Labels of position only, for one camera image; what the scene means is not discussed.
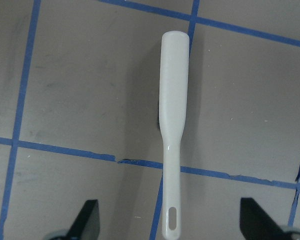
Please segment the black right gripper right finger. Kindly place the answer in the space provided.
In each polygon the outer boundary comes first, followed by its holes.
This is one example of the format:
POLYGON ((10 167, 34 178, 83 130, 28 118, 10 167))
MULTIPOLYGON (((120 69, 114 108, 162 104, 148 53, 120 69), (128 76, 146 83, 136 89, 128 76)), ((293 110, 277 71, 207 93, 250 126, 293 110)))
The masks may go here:
POLYGON ((246 240, 284 240, 284 231, 250 197, 240 200, 240 231, 246 240))

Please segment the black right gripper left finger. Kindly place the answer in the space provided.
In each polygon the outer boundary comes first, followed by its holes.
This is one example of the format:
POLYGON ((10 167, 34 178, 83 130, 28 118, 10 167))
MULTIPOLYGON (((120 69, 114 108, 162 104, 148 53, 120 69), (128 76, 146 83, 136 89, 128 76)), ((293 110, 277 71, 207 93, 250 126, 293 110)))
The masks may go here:
POLYGON ((97 240, 100 235, 100 213, 97 199, 87 200, 65 235, 66 240, 97 240))

